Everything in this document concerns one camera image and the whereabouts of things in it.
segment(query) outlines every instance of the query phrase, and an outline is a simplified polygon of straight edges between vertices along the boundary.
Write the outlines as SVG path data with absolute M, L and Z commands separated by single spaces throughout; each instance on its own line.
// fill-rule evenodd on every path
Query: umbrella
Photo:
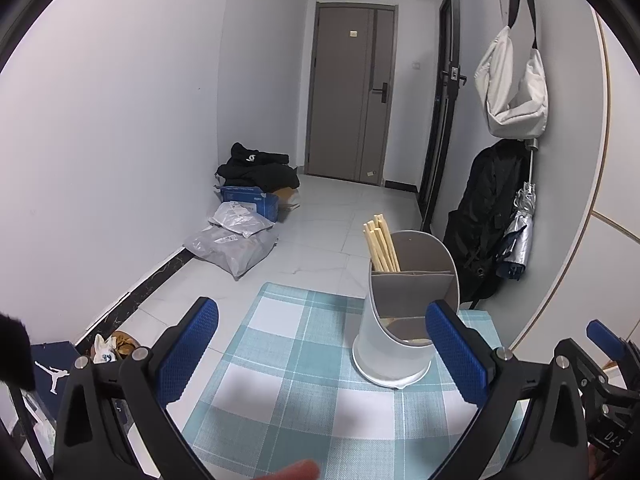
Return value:
M 516 209 L 511 224 L 500 243 L 496 274 L 508 280 L 519 280 L 525 269 L 533 240 L 533 215 L 536 211 L 536 185 L 532 182 L 535 143 L 527 145 L 531 152 L 529 181 L 519 189 L 513 205 Z

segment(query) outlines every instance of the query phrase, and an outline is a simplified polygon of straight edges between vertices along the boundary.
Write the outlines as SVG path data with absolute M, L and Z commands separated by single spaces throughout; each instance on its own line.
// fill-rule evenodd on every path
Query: screw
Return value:
M 136 348 L 132 353 L 131 357 L 133 357 L 134 361 L 144 361 L 146 356 L 149 355 L 149 349 L 141 346 L 140 348 Z
M 496 348 L 495 354 L 498 356 L 498 359 L 502 359 L 503 361 L 508 361 L 513 357 L 513 352 L 504 346 Z
M 82 370 L 88 364 L 89 364 L 89 358 L 86 355 L 81 355 L 78 359 L 76 359 L 74 366 L 78 370 Z
M 556 364 L 562 368 L 562 370 L 566 370 L 570 363 L 569 363 L 569 359 L 567 359 L 566 357 L 564 357 L 563 355 L 559 355 L 558 357 L 556 357 Z

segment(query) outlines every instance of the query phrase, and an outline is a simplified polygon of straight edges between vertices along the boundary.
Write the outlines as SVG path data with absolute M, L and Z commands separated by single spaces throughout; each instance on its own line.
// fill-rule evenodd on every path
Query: white logo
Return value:
M 49 368 L 51 368 L 51 370 L 46 369 L 44 366 L 42 366 L 39 362 L 34 361 L 35 365 L 38 368 L 42 368 L 44 371 L 46 371 L 47 374 L 49 374 L 51 376 L 51 393 L 54 395 L 57 395 L 58 393 L 56 392 L 56 385 L 58 384 L 58 379 L 61 379 L 62 377 L 66 377 L 69 375 L 69 372 L 67 372 L 66 370 L 58 370 L 57 368 L 54 368 L 53 366 L 50 366 Z

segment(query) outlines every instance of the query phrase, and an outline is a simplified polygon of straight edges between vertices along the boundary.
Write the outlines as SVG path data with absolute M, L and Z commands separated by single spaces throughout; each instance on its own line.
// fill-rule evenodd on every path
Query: checkered tablecloth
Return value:
M 404 390 L 353 366 L 363 300 L 267 283 L 214 371 L 184 436 L 217 480 L 252 478 L 312 458 L 327 480 L 427 479 L 476 412 L 437 356 Z M 500 346 L 489 315 L 464 323 Z M 511 424 L 485 475 L 500 469 Z

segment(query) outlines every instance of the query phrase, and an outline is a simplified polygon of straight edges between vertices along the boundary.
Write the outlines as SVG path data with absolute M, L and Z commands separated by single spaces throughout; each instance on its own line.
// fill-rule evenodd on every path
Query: container base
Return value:
M 387 377 L 382 377 L 377 375 L 371 370 L 367 370 L 366 367 L 363 367 L 361 362 L 362 359 L 358 354 L 358 338 L 360 335 L 356 336 L 356 339 L 353 341 L 353 347 L 351 348 L 351 355 L 353 356 L 353 364 L 356 369 L 360 372 L 360 374 L 369 382 L 376 384 L 377 386 L 382 386 L 383 388 L 395 388 L 397 390 L 402 390 L 403 388 L 409 386 L 410 384 L 417 383 L 421 378 L 423 378 L 429 368 L 431 368 L 431 359 L 429 359 L 429 364 L 427 364 L 426 368 L 419 371 L 416 374 L 410 375 L 408 377 L 400 378 L 400 379 L 389 379 Z

